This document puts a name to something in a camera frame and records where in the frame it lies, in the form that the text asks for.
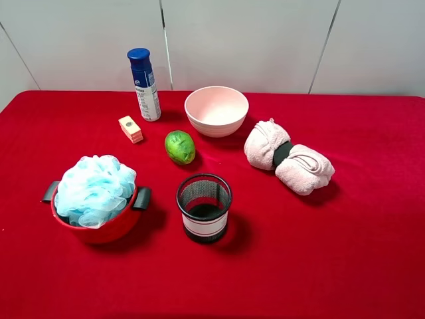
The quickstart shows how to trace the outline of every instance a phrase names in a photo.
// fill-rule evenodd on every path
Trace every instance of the blue spray can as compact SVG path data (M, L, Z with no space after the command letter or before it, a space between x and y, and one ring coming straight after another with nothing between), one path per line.
M150 54L147 49L137 48L128 51L127 57L130 59L141 115L145 120L152 122L159 119L161 109L152 64L149 60Z

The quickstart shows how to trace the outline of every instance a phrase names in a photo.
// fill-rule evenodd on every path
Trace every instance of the towel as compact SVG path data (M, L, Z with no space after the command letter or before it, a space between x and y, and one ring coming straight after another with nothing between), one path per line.
M290 140L288 133L272 118L259 121L246 139L244 153L252 166L271 171L274 151Z
M309 195L314 189L328 185L335 173L331 162L307 146L292 146L289 134L272 118L255 125L245 142L244 153L252 166L272 170L274 153L283 144L289 155L276 164L275 173L285 185L299 195Z
M329 184L335 173L331 162L320 153L297 144L276 168L276 176L298 195L309 195Z

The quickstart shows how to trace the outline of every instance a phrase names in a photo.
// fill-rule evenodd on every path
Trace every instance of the pot handle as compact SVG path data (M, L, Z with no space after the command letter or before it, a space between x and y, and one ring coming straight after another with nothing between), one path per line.
M56 189L56 187L58 187L58 185L59 185L59 181L53 181L51 183L51 185L48 187L48 189L46 190L46 193L44 193L44 196L41 199L43 203L50 203L50 201L52 200L54 190Z
M141 209L142 211L146 210L151 200L151 193L152 190L148 187L138 187L133 208Z

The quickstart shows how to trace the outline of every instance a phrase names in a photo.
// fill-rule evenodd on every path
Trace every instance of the green lime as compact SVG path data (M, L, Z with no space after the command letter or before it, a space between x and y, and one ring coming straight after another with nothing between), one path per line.
M189 164L195 158L195 143L188 133L172 131L165 138L168 156L177 164Z

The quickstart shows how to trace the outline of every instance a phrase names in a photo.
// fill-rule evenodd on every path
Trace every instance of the pink bowl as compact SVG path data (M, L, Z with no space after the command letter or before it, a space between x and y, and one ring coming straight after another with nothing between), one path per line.
M192 126L212 138L231 135L239 129L248 109L245 95L225 86L200 88L185 101L185 111Z

